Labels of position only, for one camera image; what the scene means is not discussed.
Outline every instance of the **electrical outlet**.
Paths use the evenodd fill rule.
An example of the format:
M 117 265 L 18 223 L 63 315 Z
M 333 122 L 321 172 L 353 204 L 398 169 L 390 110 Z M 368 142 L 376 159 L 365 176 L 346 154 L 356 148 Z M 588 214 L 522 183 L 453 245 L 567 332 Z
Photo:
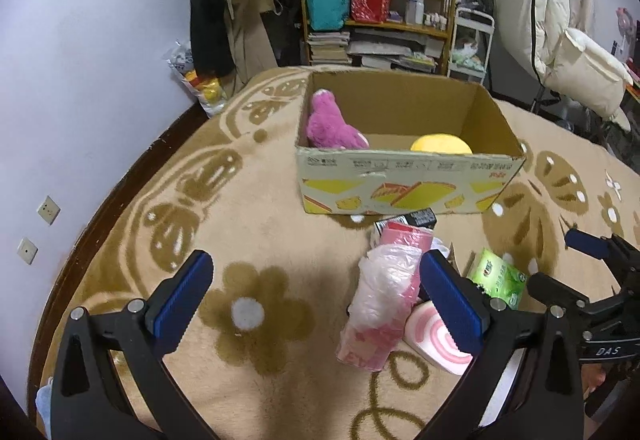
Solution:
M 33 263 L 33 258 L 36 256 L 37 251 L 38 247 L 26 237 L 22 239 L 20 246 L 18 247 L 18 255 L 27 265 Z
M 40 217 L 50 225 L 58 217 L 59 213 L 60 207 L 58 207 L 57 203 L 48 196 L 38 208 L 38 214 L 40 214 Z

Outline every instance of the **cardboard box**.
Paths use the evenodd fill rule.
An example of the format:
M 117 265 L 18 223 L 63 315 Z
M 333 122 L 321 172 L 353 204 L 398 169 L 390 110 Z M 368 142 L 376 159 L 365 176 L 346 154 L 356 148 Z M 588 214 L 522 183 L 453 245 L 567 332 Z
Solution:
M 369 150 L 316 149 L 306 138 L 310 99 L 334 92 L 347 123 Z M 461 137 L 472 155 L 410 151 L 425 134 Z M 315 71 L 308 81 L 296 162 L 305 211 L 312 214 L 480 213 L 524 163 L 515 135 L 479 84 L 401 71 Z

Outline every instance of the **wall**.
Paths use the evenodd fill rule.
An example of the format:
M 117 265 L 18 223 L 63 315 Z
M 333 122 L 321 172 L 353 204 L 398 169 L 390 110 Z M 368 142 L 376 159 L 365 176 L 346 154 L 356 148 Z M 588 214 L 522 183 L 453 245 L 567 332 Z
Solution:
M 0 373 L 24 407 L 36 327 L 78 235 L 188 106 L 162 56 L 188 0 L 0 0 Z M 49 227 L 46 195 L 62 211 Z M 39 251 L 17 256 L 23 236 Z
M 616 9 L 619 7 L 625 7 L 629 10 L 634 21 L 640 20 L 640 0 L 594 0 L 593 40 L 607 52 L 611 51 L 613 41 L 617 41 L 618 49 L 621 49 L 623 38 L 618 31 L 618 17 L 616 16 Z M 617 57 L 623 58 L 620 51 Z

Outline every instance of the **pink fan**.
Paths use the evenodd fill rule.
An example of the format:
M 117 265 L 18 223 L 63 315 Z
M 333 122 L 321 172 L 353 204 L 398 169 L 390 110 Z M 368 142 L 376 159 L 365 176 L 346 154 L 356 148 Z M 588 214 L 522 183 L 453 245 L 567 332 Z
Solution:
M 618 30 L 623 38 L 620 53 L 623 57 L 622 61 L 624 61 L 627 58 L 626 54 L 634 37 L 634 19 L 626 8 L 618 8 L 616 10 L 616 15 L 618 16 Z

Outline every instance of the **screw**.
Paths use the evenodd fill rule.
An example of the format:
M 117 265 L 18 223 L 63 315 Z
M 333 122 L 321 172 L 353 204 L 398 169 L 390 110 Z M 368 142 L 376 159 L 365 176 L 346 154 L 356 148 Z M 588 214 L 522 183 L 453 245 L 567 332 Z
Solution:
M 493 308 L 497 312 L 502 312 L 505 308 L 507 308 L 507 303 L 505 303 L 502 299 L 498 299 L 497 297 L 491 299 L 489 304 L 491 305 L 491 308 Z
M 142 299 L 133 299 L 133 301 L 129 301 L 127 305 L 127 310 L 132 314 L 137 314 L 145 307 L 145 302 Z
M 564 315 L 564 310 L 562 310 L 558 305 L 553 305 L 549 309 L 549 311 L 551 312 L 551 315 L 553 315 L 553 317 L 555 317 L 556 319 L 559 319 Z
M 82 317 L 84 315 L 84 308 L 82 308 L 81 306 L 79 306 L 78 308 L 74 308 L 73 310 L 71 310 L 71 318 L 74 321 L 78 321 L 78 319 L 80 317 Z

